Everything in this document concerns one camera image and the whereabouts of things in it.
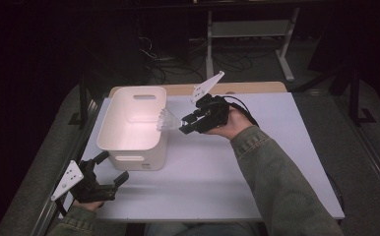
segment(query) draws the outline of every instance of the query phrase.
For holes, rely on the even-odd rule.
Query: white table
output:
[[[291,93],[235,94],[250,109],[261,128],[293,159],[333,218],[344,213],[325,175]],[[177,117],[192,112],[190,96],[169,96],[167,108]],[[101,152],[98,131],[107,98],[83,155]],[[111,184],[120,172],[109,160],[95,168],[100,184]],[[228,140],[218,136],[170,131],[162,170],[129,171],[130,178],[106,202],[98,218],[119,221],[234,221],[261,220],[251,192],[239,170]]]

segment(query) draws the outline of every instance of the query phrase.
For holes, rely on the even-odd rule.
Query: white storage container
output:
[[[159,170],[166,157],[168,132],[157,130],[166,105],[161,87],[126,87],[112,97],[97,138],[118,170]]]

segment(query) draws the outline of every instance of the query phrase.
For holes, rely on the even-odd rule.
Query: dark background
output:
[[[299,16],[298,35],[319,37],[326,29],[310,68],[325,72],[348,58],[380,95],[380,1],[341,1],[333,10],[310,8]],[[308,15],[322,15],[322,21],[309,22]],[[206,23],[198,13],[140,17],[73,14],[58,1],[0,0],[0,220],[59,105],[80,79],[95,99],[113,86],[144,85],[151,75],[138,52],[138,34],[185,58],[183,43],[203,36],[198,29]]]

